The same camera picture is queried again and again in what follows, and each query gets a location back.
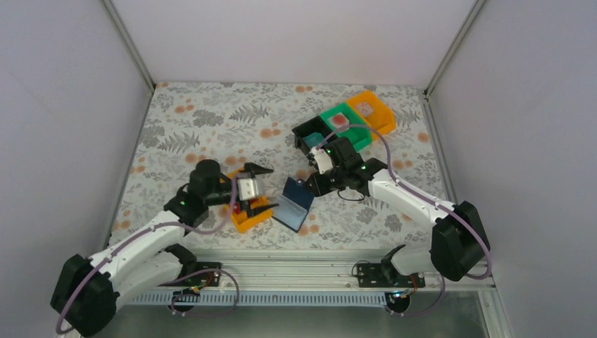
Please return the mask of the blue card holder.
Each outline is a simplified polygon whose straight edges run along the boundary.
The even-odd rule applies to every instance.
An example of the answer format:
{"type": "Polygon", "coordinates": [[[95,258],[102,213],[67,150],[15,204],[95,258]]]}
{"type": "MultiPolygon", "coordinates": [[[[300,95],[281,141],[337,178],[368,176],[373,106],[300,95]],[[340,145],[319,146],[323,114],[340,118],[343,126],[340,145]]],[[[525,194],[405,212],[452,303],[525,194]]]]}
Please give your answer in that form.
{"type": "Polygon", "coordinates": [[[278,206],[274,207],[273,218],[298,233],[306,220],[315,196],[305,188],[304,180],[288,177],[282,194],[277,198],[278,206]]]}

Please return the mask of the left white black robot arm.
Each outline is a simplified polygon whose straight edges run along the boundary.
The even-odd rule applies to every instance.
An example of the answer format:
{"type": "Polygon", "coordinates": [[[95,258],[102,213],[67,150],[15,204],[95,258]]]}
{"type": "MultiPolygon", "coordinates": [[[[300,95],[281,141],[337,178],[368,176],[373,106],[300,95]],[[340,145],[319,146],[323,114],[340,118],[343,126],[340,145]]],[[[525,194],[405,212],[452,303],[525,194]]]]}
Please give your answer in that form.
{"type": "Polygon", "coordinates": [[[272,172],[248,162],[227,176],[217,161],[199,161],[188,182],[147,224],[91,256],[71,256],[63,264],[50,300],[59,314],[56,334],[75,330],[84,337],[92,336],[134,297],[157,286],[184,281],[182,272],[195,260],[180,242],[192,232],[217,232],[199,229],[211,206],[226,205],[227,218],[232,217],[236,204],[249,215],[269,210],[269,205],[254,208],[251,202],[265,195],[260,177],[272,172]]]}

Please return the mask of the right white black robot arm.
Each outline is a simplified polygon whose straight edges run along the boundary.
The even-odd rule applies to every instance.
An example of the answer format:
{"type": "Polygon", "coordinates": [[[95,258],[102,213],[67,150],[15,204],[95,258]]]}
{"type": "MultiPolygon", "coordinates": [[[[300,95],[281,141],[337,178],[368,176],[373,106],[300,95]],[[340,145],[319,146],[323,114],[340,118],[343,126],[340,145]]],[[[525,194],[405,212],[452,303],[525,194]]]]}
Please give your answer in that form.
{"type": "Polygon", "coordinates": [[[397,276],[437,271],[457,282],[472,277],[470,272],[490,252],[479,213],[464,201],[455,204],[432,196],[400,178],[378,158],[363,159],[345,137],[306,154],[317,170],[305,183],[316,197],[352,189],[365,197],[398,209],[431,234],[424,245],[399,244],[381,260],[388,280],[397,276]]]}

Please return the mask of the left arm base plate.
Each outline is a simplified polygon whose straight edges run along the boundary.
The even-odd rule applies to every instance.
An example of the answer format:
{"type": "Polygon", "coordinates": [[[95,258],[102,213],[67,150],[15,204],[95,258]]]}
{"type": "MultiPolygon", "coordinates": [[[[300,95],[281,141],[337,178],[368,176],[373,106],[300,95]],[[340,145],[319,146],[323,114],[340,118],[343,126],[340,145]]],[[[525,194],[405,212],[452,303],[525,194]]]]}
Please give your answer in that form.
{"type": "Polygon", "coordinates": [[[176,283],[171,283],[172,286],[177,287],[217,287],[220,284],[220,273],[215,271],[208,271],[201,274],[189,276],[196,271],[205,269],[220,269],[222,263],[220,262],[194,262],[183,265],[178,279],[183,278],[176,283]]]}

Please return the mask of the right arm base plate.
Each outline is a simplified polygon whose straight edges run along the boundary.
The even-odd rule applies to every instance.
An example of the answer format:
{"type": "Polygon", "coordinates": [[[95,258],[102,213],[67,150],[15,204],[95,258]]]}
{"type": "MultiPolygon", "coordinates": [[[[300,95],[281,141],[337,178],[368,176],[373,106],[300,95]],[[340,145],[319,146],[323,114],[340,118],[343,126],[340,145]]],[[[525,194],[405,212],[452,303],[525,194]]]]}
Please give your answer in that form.
{"type": "Polygon", "coordinates": [[[396,272],[386,275],[381,263],[368,261],[356,262],[351,275],[357,279],[360,288],[414,288],[425,287],[425,276],[422,273],[399,275],[396,272]]]}

